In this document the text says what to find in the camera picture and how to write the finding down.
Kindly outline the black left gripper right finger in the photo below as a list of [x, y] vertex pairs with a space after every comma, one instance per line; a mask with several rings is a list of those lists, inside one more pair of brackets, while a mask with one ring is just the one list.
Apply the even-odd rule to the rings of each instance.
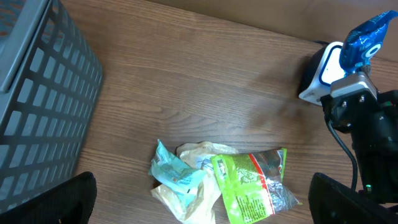
[[308, 193], [314, 224], [397, 224], [397, 214], [322, 173]]

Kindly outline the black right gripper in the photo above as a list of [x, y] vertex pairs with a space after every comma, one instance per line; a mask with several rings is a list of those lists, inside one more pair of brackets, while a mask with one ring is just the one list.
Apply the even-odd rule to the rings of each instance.
[[323, 112], [332, 127], [350, 133], [354, 146], [397, 144], [397, 90], [373, 96], [369, 90], [357, 90], [320, 99]]

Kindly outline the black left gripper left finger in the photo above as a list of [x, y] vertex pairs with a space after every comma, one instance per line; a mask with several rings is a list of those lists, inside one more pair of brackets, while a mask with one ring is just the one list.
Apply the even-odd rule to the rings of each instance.
[[83, 172], [1, 214], [1, 224], [86, 224], [97, 196], [96, 179]]

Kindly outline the blue Oreo cookie pack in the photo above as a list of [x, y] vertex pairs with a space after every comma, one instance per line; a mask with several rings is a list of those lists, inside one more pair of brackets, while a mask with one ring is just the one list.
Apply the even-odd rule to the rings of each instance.
[[389, 23], [397, 17], [397, 11], [383, 12], [354, 28], [343, 42], [340, 67], [347, 73], [355, 73], [360, 67], [371, 64], [372, 57], [381, 49]]

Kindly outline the green snack bag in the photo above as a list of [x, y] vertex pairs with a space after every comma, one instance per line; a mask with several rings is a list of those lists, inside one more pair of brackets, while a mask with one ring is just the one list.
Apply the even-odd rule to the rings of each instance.
[[283, 184], [286, 148], [211, 158], [231, 224], [261, 221], [300, 202]]

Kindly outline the teal wrapper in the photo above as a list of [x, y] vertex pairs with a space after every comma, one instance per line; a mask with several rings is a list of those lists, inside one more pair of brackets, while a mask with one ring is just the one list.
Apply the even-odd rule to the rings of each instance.
[[198, 186], [206, 172], [184, 163], [176, 155], [169, 152], [159, 139], [157, 143], [155, 156], [151, 160], [149, 175], [174, 191], [183, 205], [188, 207], [196, 197]]

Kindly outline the beige snack bag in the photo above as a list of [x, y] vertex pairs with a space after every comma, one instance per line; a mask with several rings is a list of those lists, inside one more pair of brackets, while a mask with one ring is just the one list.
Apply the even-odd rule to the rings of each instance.
[[239, 151], [223, 144], [203, 141], [200, 143], [186, 143], [177, 148], [174, 154], [192, 168], [206, 172], [200, 182], [194, 200], [185, 207], [177, 194], [161, 184], [150, 192], [154, 198], [167, 207], [174, 217], [183, 224], [212, 223], [215, 224], [213, 205], [221, 196], [221, 190], [211, 158], [218, 154], [237, 154]]

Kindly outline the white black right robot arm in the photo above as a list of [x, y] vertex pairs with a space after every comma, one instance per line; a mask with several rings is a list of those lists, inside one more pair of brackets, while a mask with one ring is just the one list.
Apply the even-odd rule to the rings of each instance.
[[332, 135], [351, 135], [358, 165], [353, 174], [361, 176], [361, 193], [377, 203], [396, 203], [397, 90], [373, 96], [362, 89], [320, 101]]

